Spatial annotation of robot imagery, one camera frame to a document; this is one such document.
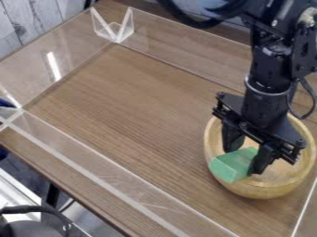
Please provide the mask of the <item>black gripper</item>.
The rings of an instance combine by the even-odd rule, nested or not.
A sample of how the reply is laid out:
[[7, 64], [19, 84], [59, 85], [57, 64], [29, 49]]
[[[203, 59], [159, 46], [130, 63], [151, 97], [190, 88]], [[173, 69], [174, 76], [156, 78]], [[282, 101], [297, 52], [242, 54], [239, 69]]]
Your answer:
[[259, 89], [246, 85], [245, 95], [218, 92], [211, 114], [222, 122], [226, 153], [237, 151], [250, 138], [258, 143], [247, 174], [261, 175], [269, 165], [282, 158], [292, 165], [308, 142], [289, 119], [292, 86]]

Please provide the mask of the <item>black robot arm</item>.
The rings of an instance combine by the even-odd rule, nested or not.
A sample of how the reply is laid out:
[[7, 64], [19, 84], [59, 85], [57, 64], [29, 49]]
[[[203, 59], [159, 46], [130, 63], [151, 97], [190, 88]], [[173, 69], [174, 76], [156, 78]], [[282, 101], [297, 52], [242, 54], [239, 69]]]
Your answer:
[[207, 0], [205, 20], [194, 19], [174, 0], [158, 0], [164, 10], [187, 26], [209, 29], [227, 19], [242, 19], [250, 30], [251, 67], [245, 94], [217, 94], [213, 115], [222, 121], [223, 149], [258, 143], [247, 173], [261, 174], [277, 159], [296, 163], [308, 142], [290, 118], [306, 119], [292, 108], [296, 89], [304, 87], [317, 106], [306, 76], [317, 72], [317, 0]]

